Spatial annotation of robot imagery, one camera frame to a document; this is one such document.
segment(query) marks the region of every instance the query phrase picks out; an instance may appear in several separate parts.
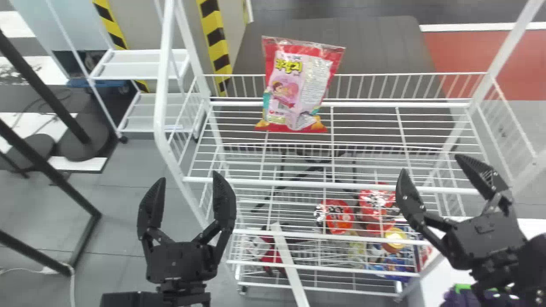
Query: yellow lid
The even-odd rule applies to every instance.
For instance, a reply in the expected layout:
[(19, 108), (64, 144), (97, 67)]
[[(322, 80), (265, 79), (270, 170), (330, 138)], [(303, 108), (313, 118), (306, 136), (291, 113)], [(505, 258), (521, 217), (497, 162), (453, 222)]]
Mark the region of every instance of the yellow lid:
[[(393, 227), (385, 232), (385, 238), (387, 239), (407, 239), (406, 233), (400, 228)], [(404, 247), (404, 244), (401, 243), (388, 243), (389, 246), (397, 250), (401, 250)]]

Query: red snack package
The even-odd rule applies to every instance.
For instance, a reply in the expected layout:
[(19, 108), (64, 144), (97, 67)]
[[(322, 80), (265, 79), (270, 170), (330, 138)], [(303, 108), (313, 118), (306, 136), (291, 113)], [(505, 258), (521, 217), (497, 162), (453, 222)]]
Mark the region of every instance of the red snack package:
[(326, 132), (317, 113), (345, 48), (266, 36), (262, 47), (266, 89), (256, 130)]

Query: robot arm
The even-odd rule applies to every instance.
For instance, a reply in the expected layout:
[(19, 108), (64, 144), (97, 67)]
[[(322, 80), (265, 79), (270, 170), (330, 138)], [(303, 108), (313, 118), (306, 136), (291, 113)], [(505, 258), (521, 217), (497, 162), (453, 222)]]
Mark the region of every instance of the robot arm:
[[(476, 280), (472, 292), (482, 305), (495, 305), (485, 299), (484, 292), (497, 288), (499, 292), (519, 296), (525, 306), (542, 306), (546, 290), (546, 235), (529, 241), (525, 238), (508, 185), (493, 167), (465, 155), (455, 155), (455, 159), (486, 201), (479, 216), (455, 222), (427, 212), (405, 169), (396, 183), (400, 211), (454, 269), (471, 270)], [(446, 234), (440, 239), (429, 227)]]

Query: green object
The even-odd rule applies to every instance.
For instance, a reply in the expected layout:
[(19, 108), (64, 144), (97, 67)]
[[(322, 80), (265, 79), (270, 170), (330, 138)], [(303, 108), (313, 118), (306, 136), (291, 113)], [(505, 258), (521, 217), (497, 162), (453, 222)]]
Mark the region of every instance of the green object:
[[(453, 287), (455, 288), (455, 293), (459, 294), (461, 290), (470, 290), (470, 286), (472, 286), (472, 285), (469, 285), (469, 284), (455, 284)], [(498, 292), (497, 288), (491, 288), (491, 289), (488, 289), (488, 291)]]
[(453, 287), (455, 288), (455, 293), (460, 294), (461, 290), (470, 290), (469, 284), (455, 284)]

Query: white wall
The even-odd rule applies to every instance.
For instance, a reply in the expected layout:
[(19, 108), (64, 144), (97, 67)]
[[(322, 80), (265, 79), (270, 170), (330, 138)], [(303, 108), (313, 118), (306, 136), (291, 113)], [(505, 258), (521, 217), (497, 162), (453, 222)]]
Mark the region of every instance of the white wall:
[[(10, 0), (46, 50), (70, 50), (44, 0)], [(79, 50), (106, 50), (102, 26), (91, 0), (50, 0)]]

